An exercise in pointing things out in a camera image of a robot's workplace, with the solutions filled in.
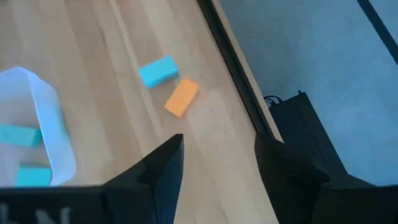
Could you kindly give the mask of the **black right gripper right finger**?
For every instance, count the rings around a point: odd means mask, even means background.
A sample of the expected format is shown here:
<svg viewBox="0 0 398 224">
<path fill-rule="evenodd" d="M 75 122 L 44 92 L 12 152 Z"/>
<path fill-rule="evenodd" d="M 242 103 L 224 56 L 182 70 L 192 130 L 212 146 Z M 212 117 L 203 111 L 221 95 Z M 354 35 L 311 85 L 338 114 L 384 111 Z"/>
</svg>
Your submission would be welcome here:
<svg viewBox="0 0 398 224">
<path fill-rule="evenodd" d="M 397 223 L 397 186 L 342 188 L 285 144 L 256 135 L 257 166 L 279 223 Z"/>
</svg>

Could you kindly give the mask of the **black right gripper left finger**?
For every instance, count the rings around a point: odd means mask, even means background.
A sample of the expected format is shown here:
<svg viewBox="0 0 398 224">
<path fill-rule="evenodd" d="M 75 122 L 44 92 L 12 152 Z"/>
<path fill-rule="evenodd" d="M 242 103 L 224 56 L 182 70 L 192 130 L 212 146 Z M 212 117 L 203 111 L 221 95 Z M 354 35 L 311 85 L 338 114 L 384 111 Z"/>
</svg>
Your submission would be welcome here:
<svg viewBox="0 0 398 224">
<path fill-rule="evenodd" d="M 1 189 L 1 223 L 173 223 L 183 177 L 183 134 L 101 185 Z"/>
</svg>

